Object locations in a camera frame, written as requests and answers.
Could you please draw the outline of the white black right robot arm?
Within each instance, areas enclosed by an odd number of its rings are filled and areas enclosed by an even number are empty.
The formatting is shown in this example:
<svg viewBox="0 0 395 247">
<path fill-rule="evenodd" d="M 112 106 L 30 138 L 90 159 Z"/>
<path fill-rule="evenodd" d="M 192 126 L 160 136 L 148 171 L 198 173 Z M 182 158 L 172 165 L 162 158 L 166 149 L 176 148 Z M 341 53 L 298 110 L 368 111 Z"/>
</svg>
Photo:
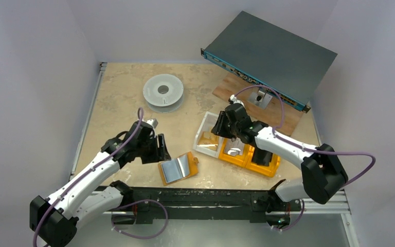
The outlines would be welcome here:
<svg viewBox="0 0 395 247">
<path fill-rule="evenodd" d="M 227 139 L 238 138 L 259 154 L 275 154 L 301 171 L 300 178 L 282 180 L 269 190 L 268 202 L 274 209 L 307 198 L 326 204 L 348 182 L 348 175 L 331 146 L 305 144 L 262 121 L 253 121 L 239 100 L 230 101 L 219 113 L 211 132 Z"/>
</svg>

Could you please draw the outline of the gold credit cards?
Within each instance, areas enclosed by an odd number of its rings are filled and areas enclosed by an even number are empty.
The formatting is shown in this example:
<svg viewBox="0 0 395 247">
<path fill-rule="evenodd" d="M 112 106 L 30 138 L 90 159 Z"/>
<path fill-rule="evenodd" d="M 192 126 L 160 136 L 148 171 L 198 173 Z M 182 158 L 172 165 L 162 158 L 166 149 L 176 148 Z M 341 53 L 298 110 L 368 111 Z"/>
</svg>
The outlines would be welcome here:
<svg viewBox="0 0 395 247">
<path fill-rule="evenodd" d="M 197 142 L 197 146 L 200 148 L 217 151 L 219 147 L 219 137 L 209 131 L 204 131 Z"/>
</svg>

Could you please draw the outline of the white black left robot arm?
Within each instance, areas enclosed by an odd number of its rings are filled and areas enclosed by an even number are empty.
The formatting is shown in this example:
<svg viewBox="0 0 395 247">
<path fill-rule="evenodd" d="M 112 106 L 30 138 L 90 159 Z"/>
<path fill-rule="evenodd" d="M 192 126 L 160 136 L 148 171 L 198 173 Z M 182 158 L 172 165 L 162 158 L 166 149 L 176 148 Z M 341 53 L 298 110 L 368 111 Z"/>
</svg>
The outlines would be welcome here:
<svg viewBox="0 0 395 247">
<path fill-rule="evenodd" d="M 92 161 L 52 194 L 35 197 L 29 204 L 32 246 L 67 246 L 78 229 L 110 209 L 135 210 L 140 203 L 134 190 L 121 181 L 112 182 L 93 196 L 108 177 L 136 158 L 143 164 L 170 160 L 163 134 L 156 134 L 156 119 L 135 121 L 130 130 L 108 139 Z"/>
</svg>

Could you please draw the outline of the yellow leather card holder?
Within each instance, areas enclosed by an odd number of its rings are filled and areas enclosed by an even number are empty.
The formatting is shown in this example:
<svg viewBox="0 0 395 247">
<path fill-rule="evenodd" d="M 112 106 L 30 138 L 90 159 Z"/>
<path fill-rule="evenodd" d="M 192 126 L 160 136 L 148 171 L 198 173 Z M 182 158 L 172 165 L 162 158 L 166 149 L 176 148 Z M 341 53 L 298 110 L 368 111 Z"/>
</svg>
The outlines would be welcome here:
<svg viewBox="0 0 395 247">
<path fill-rule="evenodd" d="M 193 177 L 198 174 L 199 159 L 192 152 L 158 164 L 160 177 L 164 186 Z"/>
</svg>

